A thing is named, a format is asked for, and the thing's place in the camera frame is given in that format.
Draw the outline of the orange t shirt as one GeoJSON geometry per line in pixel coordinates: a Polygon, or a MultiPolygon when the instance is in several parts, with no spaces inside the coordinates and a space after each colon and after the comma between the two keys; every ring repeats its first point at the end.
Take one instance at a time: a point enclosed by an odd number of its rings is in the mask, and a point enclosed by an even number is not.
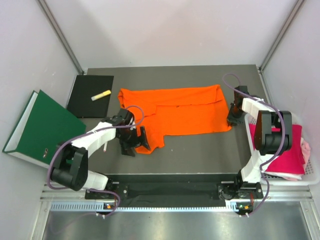
{"type": "Polygon", "coordinates": [[[166,136],[222,133],[231,130],[229,108],[221,86],[129,90],[118,93],[122,108],[128,108],[145,128],[150,149],[135,150],[149,155],[165,145],[166,136]]]}

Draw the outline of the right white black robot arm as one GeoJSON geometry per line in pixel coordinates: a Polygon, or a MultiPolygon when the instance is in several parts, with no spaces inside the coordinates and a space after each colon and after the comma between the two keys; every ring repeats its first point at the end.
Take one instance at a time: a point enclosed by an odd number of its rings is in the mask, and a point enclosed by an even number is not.
{"type": "Polygon", "coordinates": [[[223,190],[232,197],[247,198],[254,195],[259,199],[262,198],[260,181],[268,166],[292,147],[292,114],[249,95],[248,87],[239,85],[234,89],[234,101],[227,115],[227,124],[237,126],[244,122],[246,115],[256,120],[253,138],[255,150],[236,175],[232,186],[223,190]]]}

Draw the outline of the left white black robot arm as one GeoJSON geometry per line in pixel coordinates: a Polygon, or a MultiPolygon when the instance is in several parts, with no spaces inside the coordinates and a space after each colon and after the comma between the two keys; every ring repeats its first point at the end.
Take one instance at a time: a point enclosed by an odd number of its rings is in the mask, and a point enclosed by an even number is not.
{"type": "Polygon", "coordinates": [[[93,190],[102,198],[109,198],[114,187],[106,175],[89,170],[89,158],[114,139],[119,140],[125,156],[134,157],[138,147],[150,149],[145,127],[128,108],[121,108],[117,115],[104,118],[87,133],[57,146],[49,164],[47,186],[52,190],[93,190]]]}

